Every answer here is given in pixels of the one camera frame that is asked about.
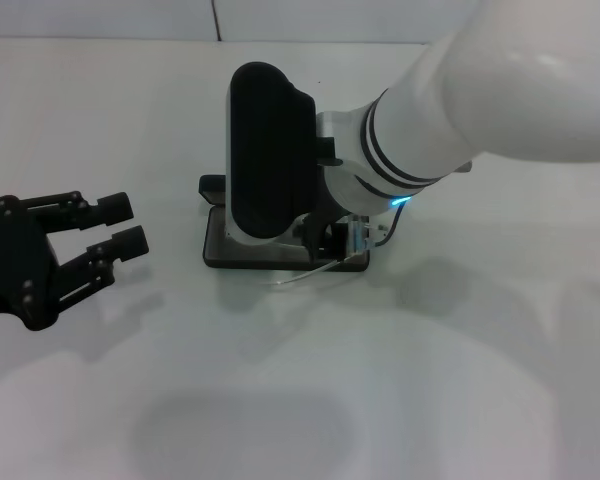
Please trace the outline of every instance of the white table surface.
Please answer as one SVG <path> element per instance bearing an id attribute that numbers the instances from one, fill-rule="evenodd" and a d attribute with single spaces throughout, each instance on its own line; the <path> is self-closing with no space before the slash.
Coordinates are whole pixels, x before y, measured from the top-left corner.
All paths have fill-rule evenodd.
<path id="1" fill-rule="evenodd" d="M 600 479 L 600 165 L 480 157 L 363 275 L 202 262 L 240 65 L 351 109 L 421 50 L 0 40 L 0 196 L 125 191 L 58 255 L 151 246 L 47 331 L 0 316 L 0 480 Z"/>

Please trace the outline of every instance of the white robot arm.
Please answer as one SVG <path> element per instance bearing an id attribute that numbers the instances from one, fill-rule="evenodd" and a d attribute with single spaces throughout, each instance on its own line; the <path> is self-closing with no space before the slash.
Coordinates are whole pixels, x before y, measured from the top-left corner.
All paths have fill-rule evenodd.
<path id="1" fill-rule="evenodd" d="M 330 193 L 360 215 L 482 152 L 599 162 L 600 0 L 485 0 L 378 100 L 320 114 L 318 132 L 344 162 L 325 171 Z"/>

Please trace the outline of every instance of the white background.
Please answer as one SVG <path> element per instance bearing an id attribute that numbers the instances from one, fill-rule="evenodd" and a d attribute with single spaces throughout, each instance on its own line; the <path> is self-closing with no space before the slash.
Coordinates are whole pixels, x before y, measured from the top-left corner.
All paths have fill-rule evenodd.
<path id="1" fill-rule="evenodd" d="M 216 40 L 212 0 L 0 0 L 0 36 Z M 425 43 L 477 0 L 216 0 L 222 38 Z"/>
<path id="2" fill-rule="evenodd" d="M 0 315 L 0 480 L 600 480 L 600 165 L 480 157 L 364 275 L 203 264 L 239 66 L 350 110 L 421 51 L 0 40 L 0 195 L 126 191 L 136 219 L 60 260 L 151 246 L 49 330 Z"/>

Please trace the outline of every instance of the blue led light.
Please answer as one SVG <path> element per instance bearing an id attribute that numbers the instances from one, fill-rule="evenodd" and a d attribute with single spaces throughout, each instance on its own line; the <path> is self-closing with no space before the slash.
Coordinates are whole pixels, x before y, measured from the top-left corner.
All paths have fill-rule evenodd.
<path id="1" fill-rule="evenodd" d="M 400 205 L 402 203 L 407 203 L 409 200 L 411 200 L 411 197 L 399 198 L 397 200 L 392 201 L 391 206 L 397 207 L 398 205 Z"/>

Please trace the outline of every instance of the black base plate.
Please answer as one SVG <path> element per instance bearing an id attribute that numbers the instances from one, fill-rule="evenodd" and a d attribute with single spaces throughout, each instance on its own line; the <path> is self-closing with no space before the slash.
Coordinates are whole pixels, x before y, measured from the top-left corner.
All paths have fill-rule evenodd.
<path id="1" fill-rule="evenodd" d="M 225 209 L 215 206 L 209 212 L 207 234 L 204 240 L 204 263 L 211 268 L 233 270 L 289 270 L 311 271 L 331 260 L 311 262 L 307 250 L 300 245 L 268 243 L 247 246 L 227 238 L 225 233 Z M 355 256 L 330 269 L 330 272 L 364 272 L 369 267 L 370 254 Z"/>

